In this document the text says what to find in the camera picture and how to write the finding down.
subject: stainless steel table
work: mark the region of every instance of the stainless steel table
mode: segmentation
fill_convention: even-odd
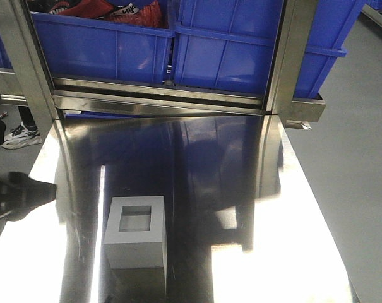
[[[30,174],[57,199],[0,236],[0,302],[355,302],[277,116],[56,121]],[[112,270],[114,196],[164,196],[167,284]]]

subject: metal post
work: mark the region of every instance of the metal post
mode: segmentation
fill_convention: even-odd
[[[272,72],[265,97],[266,111],[278,114],[283,124],[289,118],[290,105],[317,3],[318,0],[284,1]]]
[[[25,0],[0,0],[0,36],[35,123],[45,138],[58,119],[53,82]]]

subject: white sneaker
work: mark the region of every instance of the white sneaker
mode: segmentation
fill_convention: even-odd
[[[21,125],[12,129],[11,133],[4,137],[4,143],[1,147],[7,150],[15,150],[40,143],[42,143],[42,138],[38,131],[29,131],[21,123]]]

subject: metal rail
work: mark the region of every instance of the metal rail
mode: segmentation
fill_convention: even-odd
[[[376,22],[379,26],[382,27],[382,14],[376,11],[375,9],[372,9],[369,5],[365,4],[365,6],[362,9],[362,12],[368,16],[370,19],[372,19],[374,22]]]

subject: black pants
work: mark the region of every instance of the black pants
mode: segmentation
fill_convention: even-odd
[[[24,126],[29,131],[36,131],[37,126],[35,124],[35,121],[33,120],[31,111],[29,110],[29,107],[27,106],[18,106],[18,111],[20,112],[21,120]]]

